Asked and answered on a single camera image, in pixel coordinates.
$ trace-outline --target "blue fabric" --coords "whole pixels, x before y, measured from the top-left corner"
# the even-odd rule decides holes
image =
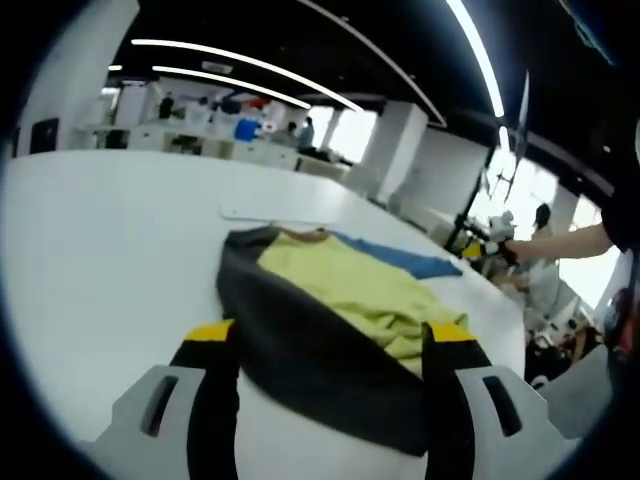
[[[381,262],[402,268],[418,280],[435,277],[459,277],[462,275],[462,272],[454,267],[451,262],[441,258],[425,257],[405,250],[371,243],[361,238],[351,238],[342,233],[332,233],[351,248],[367,253]]]

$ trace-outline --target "black ceiling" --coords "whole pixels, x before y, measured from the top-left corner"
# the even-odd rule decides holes
[[[492,114],[471,47],[445,0],[315,3],[347,18],[407,74],[415,76],[415,82],[446,118],[454,118],[457,111]],[[573,20],[558,2],[464,3],[491,59],[507,122],[517,122],[525,72],[529,70],[530,129],[613,180],[611,162],[589,153],[589,146],[593,132],[611,110],[612,98],[620,99],[617,73],[595,50],[584,45]],[[233,65],[233,78],[293,96],[316,93],[298,82],[229,59],[130,45],[133,38],[177,40],[248,55],[338,93],[372,93],[416,102],[427,110],[407,82],[378,55],[296,0],[140,0],[140,4],[141,13],[115,59],[115,63],[124,65],[121,73],[126,76],[152,76],[152,65],[201,70],[202,60],[211,60]],[[450,123],[455,128],[459,122]]]

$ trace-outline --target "hand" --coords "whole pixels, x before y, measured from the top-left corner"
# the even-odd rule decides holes
[[[516,261],[521,265],[527,260],[538,257],[536,249],[531,245],[531,242],[509,240],[504,246],[515,254]]]

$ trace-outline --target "blue container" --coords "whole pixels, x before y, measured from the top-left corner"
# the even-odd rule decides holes
[[[241,142],[250,142],[253,140],[253,137],[256,136],[258,127],[260,127],[260,124],[257,121],[243,118],[238,122],[233,136]]]

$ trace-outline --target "white table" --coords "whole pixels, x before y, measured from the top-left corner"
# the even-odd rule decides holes
[[[12,160],[4,180],[2,275],[13,333],[34,385],[72,439],[94,439],[127,388],[152,365],[167,364],[192,327],[220,318],[215,277],[222,242],[229,229],[261,224],[222,219],[221,199],[268,199],[274,218],[283,209],[310,217],[317,209],[330,211],[332,228],[346,234],[448,257],[419,231],[341,185],[295,172],[91,150]],[[463,268],[462,278],[425,283],[444,303],[469,313],[470,328],[494,363],[522,375],[522,312]],[[240,409],[241,478],[296,478],[291,462],[307,465],[310,473],[308,462],[314,461],[314,475],[328,478],[335,465],[323,464],[325,457],[339,459],[344,478],[424,475],[426,458],[317,426],[265,399],[243,376],[239,391],[242,405],[262,409]],[[256,423],[259,411],[266,413]],[[308,425],[314,425],[308,432],[296,430]],[[283,443],[272,441],[272,429]],[[292,460],[268,461],[278,452]],[[265,468],[275,470],[265,476]]]

